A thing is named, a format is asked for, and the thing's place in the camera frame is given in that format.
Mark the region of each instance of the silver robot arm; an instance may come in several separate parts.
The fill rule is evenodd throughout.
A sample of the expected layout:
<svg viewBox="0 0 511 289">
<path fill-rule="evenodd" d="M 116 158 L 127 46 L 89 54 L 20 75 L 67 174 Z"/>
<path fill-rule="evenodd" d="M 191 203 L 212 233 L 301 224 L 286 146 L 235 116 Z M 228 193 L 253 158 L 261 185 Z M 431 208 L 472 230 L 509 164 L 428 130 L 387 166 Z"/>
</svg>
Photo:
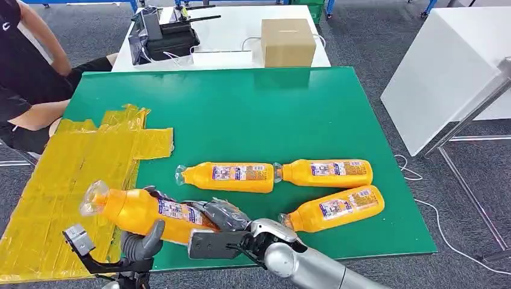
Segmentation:
<svg viewBox="0 0 511 289">
<path fill-rule="evenodd" d="M 307 247 L 293 230 L 269 219 L 251 223 L 254 237 L 269 233 L 280 240 L 270 244 L 263 262 L 270 272 L 302 289 L 388 289 Z"/>
</svg>

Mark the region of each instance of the yellow tape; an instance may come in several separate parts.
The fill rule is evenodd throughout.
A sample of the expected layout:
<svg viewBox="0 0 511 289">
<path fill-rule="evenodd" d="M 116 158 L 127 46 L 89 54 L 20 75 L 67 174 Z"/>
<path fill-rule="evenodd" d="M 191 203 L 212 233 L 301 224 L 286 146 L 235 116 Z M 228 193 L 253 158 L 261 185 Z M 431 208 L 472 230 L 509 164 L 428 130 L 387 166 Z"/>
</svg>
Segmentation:
<svg viewBox="0 0 511 289">
<path fill-rule="evenodd" d="M 144 129 L 149 110 L 124 108 L 107 111 L 98 129 L 91 120 L 61 121 L 0 240 L 0 284 L 89 277 L 62 236 L 77 223 L 96 246 L 94 258 L 119 259 L 119 230 L 101 216 L 82 217 L 83 195 L 98 179 L 134 188 L 138 160 L 168 157 L 172 147 L 172 128 Z"/>
</svg>

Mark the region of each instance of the green tabletop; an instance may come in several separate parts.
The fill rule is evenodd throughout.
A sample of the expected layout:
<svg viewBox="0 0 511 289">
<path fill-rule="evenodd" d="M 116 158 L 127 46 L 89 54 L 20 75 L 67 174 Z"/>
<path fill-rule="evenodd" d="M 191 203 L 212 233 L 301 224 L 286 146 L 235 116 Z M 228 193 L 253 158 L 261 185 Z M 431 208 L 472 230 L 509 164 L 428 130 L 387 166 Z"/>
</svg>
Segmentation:
<svg viewBox="0 0 511 289">
<path fill-rule="evenodd" d="M 84 75 L 64 115 L 99 124 L 123 104 L 151 109 L 147 128 L 174 128 L 170 158 L 142 161 L 138 187 L 152 184 L 177 200 L 227 199 L 251 218 L 277 219 L 309 200 L 342 189 L 275 184 L 269 194 L 177 186 L 179 164 L 204 161 L 290 163 L 300 158 L 361 158 L 384 199 L 378 215 L 314 234 L 305 244 L 335 258 L 436 252 L 353 68 L 203 70 Z M 165 243 L 154 270 L 248 266 L 191 260 L 185 246 Z"/>
</svg>

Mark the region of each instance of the cardboard box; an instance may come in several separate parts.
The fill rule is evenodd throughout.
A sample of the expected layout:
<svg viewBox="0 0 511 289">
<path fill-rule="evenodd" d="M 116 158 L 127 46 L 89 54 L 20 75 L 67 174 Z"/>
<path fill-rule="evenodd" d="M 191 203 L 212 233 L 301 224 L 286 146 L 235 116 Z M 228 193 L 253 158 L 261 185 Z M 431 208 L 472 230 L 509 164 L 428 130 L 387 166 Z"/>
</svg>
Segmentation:
<svg viewBox="0 0 511 289">
<path fill-rule="evenodd" d="M 261 48 L 265 67 L 310 67 L 316 42 L 307 19 L 263 19 Z"/>
</svg>

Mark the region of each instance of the orange bottle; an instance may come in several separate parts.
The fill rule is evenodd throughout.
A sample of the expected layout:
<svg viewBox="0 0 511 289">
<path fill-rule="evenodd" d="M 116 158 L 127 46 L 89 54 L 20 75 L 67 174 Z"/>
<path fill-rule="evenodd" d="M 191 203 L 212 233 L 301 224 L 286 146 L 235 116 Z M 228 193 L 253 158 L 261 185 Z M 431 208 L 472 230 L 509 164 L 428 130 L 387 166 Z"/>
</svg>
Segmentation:
<svg viewBox="0 0 511 289">
<path fill-rule="evenodd" d="M 146 235 L 153 223 L 165 221 L 162 240 L 187 245 L 192 229 L 217 231 L 196 208 L 169 200 L 156 199 L 142 189 L 115 190 L 103 181 L 92 184 L 80 205 L 82 216 L 101 214 L 121 230 Z"/>
<path fill-rule="evenodd" d="M 297 160 L 274 166 L 277 175 L 295 185 L 356 188 L 372 182 L 371 165 L 365 160 Z"/>
<path fill-rule="evenodd" d="M 365 185 L 311 200 L 292 213 L 280 214 L 279 219 L 294 231 L 314 233 L 372 217 L 384 207 L 380 191 Z"/>
<path fill-rule="evenodd" d="M 206 190 L 248 191 L 269 193 L 274 168 L 263 163 L 201 163 L 195 167 L 178 166 L 175 177 L 178 185 L 192 184 Z"/>
</svg>

